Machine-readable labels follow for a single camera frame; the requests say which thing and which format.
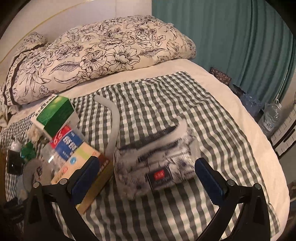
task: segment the green and white box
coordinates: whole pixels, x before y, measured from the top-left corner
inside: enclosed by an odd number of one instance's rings
[[[53,94],[35,112],[31,122],[51,140],[66,124],[76,127],[79,117],[68,98]]]

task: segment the white bed sheet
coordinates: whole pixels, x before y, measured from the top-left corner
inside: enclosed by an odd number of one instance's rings
[[[286,226],[289,214],[289,191],[281,165],[271,144],[261,131],[258,124],[242,106],[239,98],[224,84],[202,67],[187,59],[166,61],[148,68],[119,72],[100,79],[88,81],[64,91],[61,95],[69,98],[90,94],[102,87],[126,81],[153,78],[178,71],[187,72],[203,88],[210,92],[214,98],[230,113],[240,129],[245,133],[253,150],[254,157],[261,171],[270,203],[274,207],[280,221],[280,232],[271,241],[281,235]],[[9,125],[33,113],[44,101],[39,100],[28,104],[22,111],[14,115]]]

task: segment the curved gray tube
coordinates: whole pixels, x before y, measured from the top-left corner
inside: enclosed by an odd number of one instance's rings
[[[108,109],[111,110],[112,115],[112,127],[111,127],[111,133],[110,138],[108,141],[108,145],[105,150],[105,157],[113,161],[113,153],[116,146],[116,141],[119,133],[119,123],[120,123],[120,116],[119,116],[119,110],[117,106],[109,99],[104,98],[103,96],[96,95],[94,97],[95,102],[98,102],[99,104],[106,106]]]

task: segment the tape roll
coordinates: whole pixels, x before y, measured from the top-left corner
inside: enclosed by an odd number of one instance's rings
[[[32,159],[25,165],[22,181],[27,192],[31,191],[34,182],[40,182],[42,185],[50,185],[51,180],[52,171],[48,163],[40,159]]]

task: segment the headboard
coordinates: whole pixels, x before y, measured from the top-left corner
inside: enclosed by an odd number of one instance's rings
[[[42,12],[48,14],[47,8],[52,16],[42,20]],[[151,10],[151,0],[32,0],[17,14],[0,39],[0,84],[5,81],[14,52],[30,32],[45,35],[51,42],[78,25],[115,17],[151,15]]]

